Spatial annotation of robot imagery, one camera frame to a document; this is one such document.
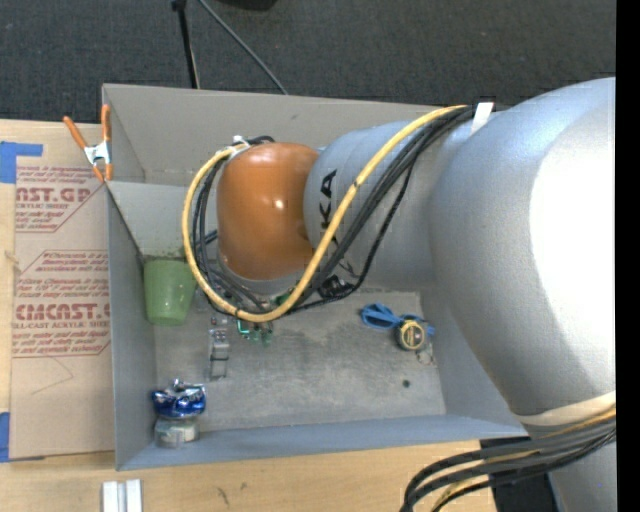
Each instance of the black cable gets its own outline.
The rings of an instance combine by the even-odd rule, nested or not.
[[[420,153],[430,144],[432,144],[439,136],[450,128],[452,122],[459,121],[470,110],[455,111],[433,123],[423,127],[399,152],[394,161],[389,165],[385,174],[374,185],[370,195],[365,200],[362,208],[358,212],[356,218],[351,223],[349,230],[341,238],[340,247],[332,254],[329,261],[323,266],[315,276],[316,282],[323,282],[328,274],[335,268],[340,259],[344,256],[355,237],[367,222],[369,217],[378,207],[382,198],[389,189],[395,184],[396,180],[405,172],[406,169],[415,164]]]
[[[256,144],[262,144],[264,142],[274,142],[274,140],[269,136],[260,136],[248,139],[246,140],[246,142],[247,144],[249,144],[249,146],[253,146]],[[207,257],[207,245],[211,241],[217,239],[218,236],[217,230],[213,230],[212,232],[206,234],[205,225],[208,198],[211,193],[213,181],[225,161],[226,160],[221,160],[217,162],[217,164],[209,170],[209,173],[207,174],[203,186],[198,194],[192,223],[192,249],[196,256],[196,264],[198,265],[199,270],[202,272],[203,276],[209,282],[209,284],[211,284],[212,286],[215,286],[217,284],[219,288],[222,288],[224,292],[228,293],[239,304],[244,303],[244,299],[248,299],[257,308],[257,310],[264,312],[265,307],[254,294],[237,283],[231,276],[225,275],[222,272],[214,269],[209,262],[209,258]],[[211,301],[209,301],[209,303],[214,307],[214,309],[216,309],[216,311],[221,312],[212,304]]]
[[[422,481],[445,469],[483,459],[495,459],[498,457],[511,456],[532,450],[557,451],[562,448],[568,449],[580,446],[588,442],[589,439],[595,436],[603,435],[608,431],[608,429],[611,428],[612,425],[615,425],[615,417],[594,425],[590,425],[588,427],[584,427],[580,431],[568,432],[535,440],[519,441],[507,445],[482,448],[480,450],[475,450],[472,452],[453,455],[438,462],[434,462],[433,464],[430,464],[429,466],[419,471],[407,485],[405,498],[408,498],[408,496],[418,488],[418,485]]]
[[[316,273],[311,281],[310,287],[305,290],[300,299],[298,299],[298,306],[292,308],[292,310],[290,310],[288,314],[327,304],[329,302],[334,302],[336,300],[342,300],[356,291],[362,285],[364,278],[369,271],[371,263],[373,262],[375,253],[380,243],[382,242],[382,238],[384,237],[384,234],[386,233],[386,230],[391,223],[391,220],[399,206],[404,192],[406,191],[408,179],[405,180],[401,193],[399,193],[399,195],[397,196],[396,201],[394,202],[394,205],[390,210],[391,215],[387,215],[383,227],[378,232],[378,236],[374,241],[372,248],[370,249],[367,261],[365,262],[365,266],[360,273],[357,284],[354,287],[350,287],[344,294],[341,294],[339,296],[315,301],[306,305],[304,304],[304,302],[324,283],[324,281],[327,279],[336,265],[338,265],[346,251],[355,240],[356,236],[361,231],[364,224],[378,207],[381,199],[387,194],[387,192],[395,184],[397,179],[408,169],[412,170],[418,156],[424,151],[424,149],[426,149],[426,147],[437,140],[443,133],[448,131],[451,128],[452,124],[465,120],[464,118],[469,113],[471,113],[471,111],[471,107],[468,107],[464,110],[449,113],[446,116],[443,116],[439,119],[434,120],[432,123],[429,123],[425,127],[421,128],[416,134],[413,134],[411,136],[412,138],[405,144],[398,155],[396,155],[394,160],[385,170],[384,175],[374,185],[362,208],[349,226],[349,229],[341,238],[339,246],[336,248],[329,260]]]
[[[216,22],[227,31],[227,33],[233,37],[236,42],[242,47],[242,49],[247,52],[249,54],[249,56],[256,62],[256,64],[258,64],[258,66],[260,66],[262,68],[262,70],[269,76],[269,78],[271,79],[271,81],[278,87],[278,89],[280,89],[280,92],[282,92],[282,94],[289,94],[287,92],[287,90],[284,88],[284,86],[280,83],[280,81],[275,77],[275,75],[271,72],[271,70],[267,67],[267,65],[262,61],[262,59],[260,59],[260,57],[258,57],[255,52],[249,48],[249,46],[240,38],[240,36],[238,34],[236,34],[233,29],[227,25],[224,20],[222,18],[220,18],[220,16],[218,16],[218,14],[204,1],[204,0],[198,0],[198,3],[204,8],[205,11],[207,11],[207,13],[209,13],[209,15],[216,20]]]
[[[461,489],[459,491],[453,492],[451,493],[450,496],[448,496],[445,500],[442,501],[442,503],[440,503],[436,508],[432,509],[431,512],[440,512],[440,510],[442,510],[442,508],[447,505],[448,503],[450,503],[451,501],[460,498],[466,494],[469,494],[471,492],[480,490],[480,489],[484,489],[487,487],[492,487],[492,488],[496,488],[496,487],[501,487],[503,485],[510,485],[510,484],[515,484],[518,482],[521,482],[523,480],[527,480],[529,478],[535,478],[538,476],[542,476],[545,475],[547,473],[549,473],[550,471],[555,471],[557,469],[560,469],[562,467],[565,467],[569,464],[573,464],[574,462],[577,462],[578,460],[586,457],[587,455],[593,453],[594,451],[598,450],[599,448],[601,448],[602,446],[605,446],[606,444],[613,442],[615,440],[615,429],[614,431],[605,436],[602,440],[598,441],[595,445],[593,446],[589,446],[589,447],[585,447],[585,449],[580,450],[578,453],[574,454],[571,458],[567,458],[567,459],[563,459],[563,460],[559,460],[556,463],[554,463],[553,465],[549,465],[546,467],[541,467],[538,468],[536,470],[525,470],[522,471],[516,475],[501,475],[501,476],[492,476],[489,475],[489,480],[487,480],[486,482],[479,482],[477,484],[473,484],[470,486],[465,487],[464,489]],[[409,509],[405,509],[405,506],[403,505],[403,508],[401,509],[401,512],[410,512],[412,510],[412,508]]]
[[[490,482],[477,484],[472,488],[466,488],[453,493],[445,503],[478,488],[487,486],[496,487],[548,473],[549,471],[564,467],[567,464],[585,457],[589,453],[615,440],[615,436],[614,416],[598,424],[585,427],[580,431],[550,436],[534,441],[515,443],[513,445],[485,448],[475,452],[449,457],[448,459],[428,466],[411,480],[405,491],[404,504],[401,512],[413,510],[413,506],[424,496],[437,488],[451,485],[455,482],[461,482],[484,475],[491,476],[492,478]],[[535,450],[536,453],[521,458],[506,461],[491,460],[507,455],[513,456],[526,453],[532,450]],[[481,459],[489,460],[473,468],[449,473],[430,481],[422,487],[417,487],[420,481],[424,481],[424,479],[444,469]]]
[[[193,56],[193,48],[191,47],[191,40],[189,38],[189,25],[187,24],[187,15],[185,13],[186,6],[187,0],[171,0],[171,8],[178,13],[180,32],[182,33],[182,44],[184,46],[184,53],[187,58],[187,67],[189,69],[189,80],[191,81],[191,88],[200,89],[200,78],[198,77],[196,60]]]

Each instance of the green cup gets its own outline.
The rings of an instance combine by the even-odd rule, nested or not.
[[[144,264],[147,318],[152,324],[182,325],[195,289],[196,280],[183,261],[153,259]]]

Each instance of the dark floor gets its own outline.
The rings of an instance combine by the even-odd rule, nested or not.
[[[616,73],[615,0],[208,1],[290,94],[513,105]],[[186,15],[202,88],[280,94],[196,0]],[[105,82],[190,86],[170,0],[0,2],[0,118],[95,122]],[[553,510],[545,479],[496,501]]]

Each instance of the wooden surface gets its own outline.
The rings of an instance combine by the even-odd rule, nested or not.
[[[3,140],[11,140],[3,122]],[[24,131],[15,122],[15,132]],[[0,413],[7,409],[13,266],[5,248],[13,243],[13,187],[0,185]],[[46,429],[46,422],[40,426]],[[0,464],[0,511],[87,512],[100,510],[105,481],[140,478],[144,511],[397,511],[411,477],[438,458],[473,450],[478,443],[448,443],[385,450],[215,463],[116,472],[112,452],[49,457]],[[425,500],[416,510],[429,510]],[[451,510],[495,512],[491,491],[454,502]]]

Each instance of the black cable bundle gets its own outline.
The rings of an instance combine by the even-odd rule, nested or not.
[[[268,136],[263,136],[247,141],[249,145],[262,144],[264,142],[273,142],[273,139]],[[226,160],[221,160],[211,168],[204,180],[204,183],[202,184],[200,192],[198,193],[193,213],[193,223],[191,226],[191,248],[195,254],[198,269],[212,287],[222,290],[226,298],[233,299],[238,306],[248,301],[253,304],[258,311],[264,312],[264,306],[255,295],[239,283],[235,282],[231,276],[225,275],[219,270],[213,268],[209,258],[207,257],[207,245],[218,237],[217,230],[209,233],[206,232],[206,216],[209,194],[211,193],[213,181],[225,162]],[[211,301],[209,301],[209,303],[214,307],[214,309],[218,310]]]
[[[413,477],[407,485],[400,512],[412,512],[414,505],[427,494],[450,486],[431,509],[431,512],[437,512],[460,496],[543,475],[576,462],[615,440],[614,408],[599,418],[553,435],[449,457],[427,466]],[[443,470],[476,461],[482,462],[435,477]],[[478,477],[488,479],[471,482]]]
[[[327,304],[329,302],[342,300],[349,296],[351,293],[355,292],[358,288],[360,288],[367,276],[367,273],[369,272],[376,251],[378,250],[391,224],[391,221],[405,195],[416,160],[418,159],[420,154],[422,154],[422,152],[431,144],[433,144],[441,135],[443,135],[458,123],[469,119],[472,110],[472,107],[467,107],[466,109],[453,111],[425,125],[415,134],[412,134],[410,136],[410,140],[406,143],[402,150],[398,152],[396,157],[386,168],[382,177],[373,187],[373,190],[365,200],[361,210],[358,212],[356,218],[349,226],[349,229],[343,236],[340,244],[336,247],[335,252],[322,266],[322,268],[318,270],[318,272],[310,282],[307,290],[305,290],[302,296],[298,299],[296,303],[297,305],[293,307],[289,312],[287,312],[287,315],[315,306]],[[273,142],[273,139],[269,137],[260,137],[248,142],[250,144],[258,144],[263,142]],[[212,287],[222,290],[223,294],[227,298],[234,299],[238,305],[243,304],[248,300],[248,302],[253,304],[258,311],[265,312],[266,309],[260,302],[260,300],[258,300],[249,290],[236,283],[230,276],[224,275],[222,272],[214,269],[207,258],[206,246],[217,237],[217,232],[215,231],[206,233],[205,218],[207,203],[211,188],[213,186],[213,181],[223,163],[224,161],[218,162],[218,164],[209,171],[198,194],[192,224],[191,238],[193,253],[195,254],[198,268],[202,272],[202,275],[207,279],[209,284],[212,285]],[[363,226],[366,224],[373,212],[378,207],[380,201],[385,197],[391,187],[403,174],[405,174],[405,178],[402,187],[400,188],[400,191],[398,192],[391,208],[387,212],[382,226],[378,230],[376,239],[371,245],[371,249],[369,250],[369,254],[363,265],[362,271],[357,278],[356,283],[348,283],[343,290],[333,294],[330,297],[324,297],[321,300],[304,304],[304,302],[307,301],[313,293],[319,291],[323,287],[323,285],[325,285],[327,278],[329,277],[333,269],[340,263],[346,251],[349,249],[357,235],[362,230]]]
[[[348,297],[350,294],[355,292],[366,278],[373,259],[375,257],[376,251],[382,242],[384,235],[386,234],[393,217],[400,206],[402,198],[407,190],[409,185],[409,180],[411,178],[411,174],[413,172],[413,166],[420,156],[422,152],[433,144],[440,136],[442,136],[445,132],[450,130],[452,126],[466,121],[469,119],[470,114],[472,112],[471,107],[467,107],[466,109],[456,110],[442,116],[441,118],[436,119],[435,121],[429,123],[428,125],[421,128],[418,132],[411,135],[411,139],[407,142],[407,144],[402,148],[402,150],[396,155],[393,161],[389,164],[383,176],[378,180],[378,182],[373,187],[370,195],[367,197],[364,202],[361,210],[358,212],[356,218],[354,219],[351,226],[347,232],[343,235],[340,245],[336,248],[335,252],[331,255],[329,260],[322,266],[320,270],[317,271],[316,275],[312,279],[309,288],[302,294],[302,296],[298,299],[297,306],[292,308],[287,314],[293,314],[297,311],[302,311],[305,309],[309,309],[315,306],[320,306],[323,304],[327,304],[329,302],[334,302],[337,300],[342,300]],[[371,217],[375,209],[378,207],[380,201],[384,198],[384,196],[389,192],[391,187],[398,181],[402,174],[406,173],[404,182],[396,199],[393,202],[393,205],[389,209],[385,220],[380,227],[376,239],[374,240],[371,249],[369,250],[369,254],[367,255],[367,259],[364,263],[363,269],[358,276],[358,280],[355,284],[350,284],[345,287],[345,290],[342,293],[336,294],[330,298],[323,298],[322,300],[318,300],[315,302],[311,302],[309,304],[304,304],[304,302],[316,291],[318,291],[327,278],[329,274],[333,271],[333,269],[340,263],[340,260],[344,257],[345,253],[355,240],[356,236],[360,233],[363,226],[366,224],[367,220]]]

